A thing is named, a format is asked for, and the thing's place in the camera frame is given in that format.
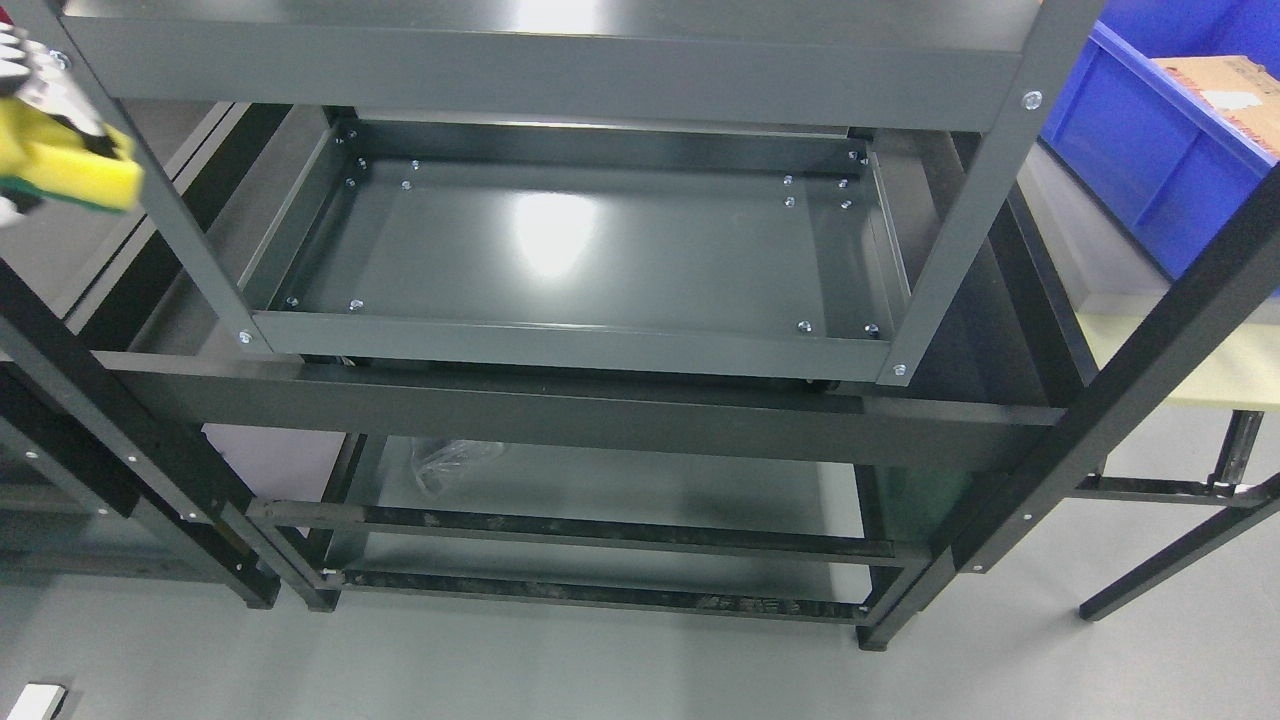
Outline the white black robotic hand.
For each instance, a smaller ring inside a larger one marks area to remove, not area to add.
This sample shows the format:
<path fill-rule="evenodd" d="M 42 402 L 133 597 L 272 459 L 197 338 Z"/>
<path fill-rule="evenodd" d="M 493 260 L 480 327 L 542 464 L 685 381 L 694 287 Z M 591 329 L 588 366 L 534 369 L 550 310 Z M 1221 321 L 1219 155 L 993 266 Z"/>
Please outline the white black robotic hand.
<path fill-rule="evenodd" d="M 59 51 L 31 38 L 26 29 L 3 24 L 3 100 L 15 97 L 81 133 L 91 149 L 105 146 L 108 126 L 70 77 L 69 61 Z M 26 210 L 3 197 L 3 227 L 22 223 L 38 205 Z"/>

